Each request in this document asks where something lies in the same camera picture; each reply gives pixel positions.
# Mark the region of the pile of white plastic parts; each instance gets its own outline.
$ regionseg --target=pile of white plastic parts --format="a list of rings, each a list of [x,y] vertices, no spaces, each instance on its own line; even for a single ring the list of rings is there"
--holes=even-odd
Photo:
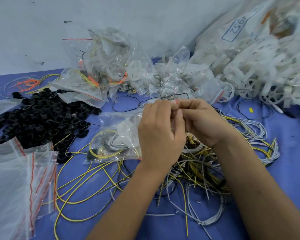
[[[191,58],[181,47],[155,65],[132,36],[115,28],[88,31],[91,39],[64,40],[73,62],[51,85],[73,91],[66,102],[100,108],[119,90],[210,104],[240,95],[300,105],[300,1],[247,0],[197,38]]]
[[[52,142],[23,149],[0,145],[0,239],[30,239],[35,221],[54,210],[57,152]]]

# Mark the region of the table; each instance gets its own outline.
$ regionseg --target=table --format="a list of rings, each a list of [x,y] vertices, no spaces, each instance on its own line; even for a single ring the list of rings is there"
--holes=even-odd
[[[31,72],[27,74],[11,74],[0,76],[0,87],[10,80],[16,79],[25,75],[37,75],[42,77],[52,73],[61,73],[62,69],[43,72]],[[223,113],[227,113],[233,117],[242,117],[236,110],[236,104],[241,98],[235,97],[228,103],[215,104],[217,108],[222,109]],[[112,110],[112,102],[109,102],[102,107],[103,112]],[[136,107],[138,104],[136,99],[129,97],[120,97],[118,103],[115,104],[116,110],[128,110]],[[252,107],[254,112],[250,113],[249,108]],[[253,102],[244,102],[240,105],[241,111],[250,118],[266,116],[268,109],[261,104]],[[297,119],[292,119],[284,114],[279,114],[274,111],[274,115],[263,120],[259,120],[264,124],[268,131],[268,138],[278,139],[279,151],[281,156],[272,165],[268,167],[268,171],[274,177],[279,186],[292,199],[298,209],[300,209],[300,108],[293,108],[293,113],[297,115]],[[87,121],[92,124],[98,124],[98,116],[90,115]],[[76,138],[71,145],[69,151],[77,151],[84,145],[88,144],[93,136],[99,131],[98,126],[89,128],[89,134],[83,139]],[[62,171],[58,186],[72,180],[80,174],[86,172],[88,164],[83,164],[85,155],[75,156]],[[138,164],[137,160],[128,160],[126,165],[129,170],[133,170]],[[109,173],[114,173],[118,168],[116,163],[107,167]],[[71,198],[71,201],[79,201],[87,198],[92,193],[96,192],[101,186],[108,181],[104,171],[98,172],[89,179]],[[66,205],[63,213],[72,219],[87,218],[98,212],[110,199],[110,192],[105,192],[96,195],[88,201],[76,204]],[[213,197],[210,201],[207,200],[205,192],[196,187],[190,191],[192,205],[196,210],[201,220],[207,219],[216,214],[219,208],[219,199]],[[176,192],[172,194],[171,200],[180,206],[184,206],[182,192],[180,186]],[[64,218],[58,221],[57,234],[60,240],[84,240],[94,225],[98,222],[101,216],[106,212],[109,206],[97,217],[80,223],[69,222]],[[149,214],[171,214],[175,213],[176,209],[164,198],[160,201],[160,205],[156,207],[155,200],[149,206],[147,211]],[[57,216],[57,212],[53,212],[36,221],[35,234],[33,240],[55,239],[53,234],[53,225]],[[201,226],[192,220],[188,220],[189,240],[208,239]],[[248,234],[244,228],[239,211],[235,202],[229,203],[219,221],[213,225],[206,227],[207,231],[213,239],[248,239]],[[137,235],[137,240],[155,240],[155,239],[186,239],[185,216],[182,213],[177,213],[175,216],[168,217],[153,217],[146,216],[142,222],[141,228]]]

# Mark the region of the blue rectangular outline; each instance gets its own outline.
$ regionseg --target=blue rectangular outline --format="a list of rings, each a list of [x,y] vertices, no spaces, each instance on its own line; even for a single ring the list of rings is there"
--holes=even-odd
[[[241,16],[241,17],[238,17],[236,20],[234,20],[233,21],[233,23],[230,25],[230,27],[228,28],[228,30],[224,33],[224,35],[222,36],[222,40],[225,40],[225,41],[228,41],[228,42],[230,42],[230,43],[232,43],[237,37],[238,37],[238,35],[241,33],[241,31],[244,29],[244,26],[247,24],[247,22],[249,21],[249,19],[251,19],[253,16],[255,16],[258,12],[260,12],[260,10],[261,9],[263,9],[265,6],[263,6],[263,7],[261,7],[258,11],[256,11],[251,17],[249,17],[248,19],[247,19],[247,21],[244,23],[244,25],[242,26],[242,28],[241,28],[241,30],[240,30],[240,32],[238,32],[238,34],[234,37],[234,39],[232,40],[232,41],[230,41],[230,40],[226,40],[226,39],[224,39],[223,37],[229,32],[229,30],[231,29],[231,27],[233,26],[233,24],[238,20],[238,19],[240,19],[240,18],[242,18],[242,17],[244,17],[244,16]]]

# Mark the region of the white wall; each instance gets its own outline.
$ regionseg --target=white wall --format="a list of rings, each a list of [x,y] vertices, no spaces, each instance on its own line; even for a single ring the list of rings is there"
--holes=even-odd
[[[240,1],[0,0],[0,75],[67,67],[61,40],[89,38],[87,27],[130,33],[151,57],[193,49],[196,36]]]

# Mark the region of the person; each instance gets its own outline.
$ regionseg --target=person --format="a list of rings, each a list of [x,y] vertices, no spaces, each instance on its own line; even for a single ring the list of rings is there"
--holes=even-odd
[[[300,211],[245,138],[200,99],[145,106],[138,127],[142,161],[86,240],[135,239],[154,194],[184,148],[186,131],[216,153],[251,239],[300,240]]]

